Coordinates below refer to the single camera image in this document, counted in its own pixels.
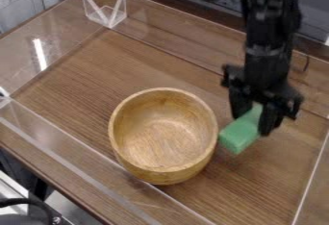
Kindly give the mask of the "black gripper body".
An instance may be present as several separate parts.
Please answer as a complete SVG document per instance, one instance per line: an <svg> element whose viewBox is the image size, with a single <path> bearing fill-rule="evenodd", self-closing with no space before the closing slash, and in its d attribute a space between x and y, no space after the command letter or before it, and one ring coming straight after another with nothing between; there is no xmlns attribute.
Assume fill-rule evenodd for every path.
<svg viewBox="0 0 329 225"><path fill-rule="evenodd" d="M261 105L274 103L280 107L284 117L290 119L297 118L305 98L286 80L278 81L266 88L258 88L247 83L245 79L245 68L242 66L225 64L222 66L222 72L221 85L223 87L227 89L230 87L246 88L250 91L251 102L257 102Z"/></svg>

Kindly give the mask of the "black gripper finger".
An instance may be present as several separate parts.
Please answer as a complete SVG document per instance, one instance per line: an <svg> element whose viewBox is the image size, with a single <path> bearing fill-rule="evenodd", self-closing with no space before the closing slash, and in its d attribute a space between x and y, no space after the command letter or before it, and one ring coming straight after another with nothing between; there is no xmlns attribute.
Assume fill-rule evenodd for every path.
<svg viewBox="0 0 329 225"><path fill-rule="evenodd" d="M249 112L253 106L250 91L242 87L229 88L229 102L234 118L239 118Z"/></svg>
<svg viewBox="0 0 329 225"><path fill-rule="evenodd" d="M267 103L258 120L258 133L262 137L266 137L281 125L282 119L280 107L274 103Z"/></svg>

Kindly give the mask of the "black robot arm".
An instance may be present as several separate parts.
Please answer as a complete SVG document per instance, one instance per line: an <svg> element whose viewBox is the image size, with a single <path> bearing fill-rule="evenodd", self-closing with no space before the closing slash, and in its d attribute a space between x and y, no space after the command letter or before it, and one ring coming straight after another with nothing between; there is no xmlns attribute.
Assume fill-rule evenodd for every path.
<svg viewBox="0 0 329 225"><path fill-rule="evenodd" d="M296 118L305 97L289 83L293 41L301 27L300 0L241 0L246 26L245 64L222 66L231 114L262 105L258 134L267 136L285 118Z"/></svg>

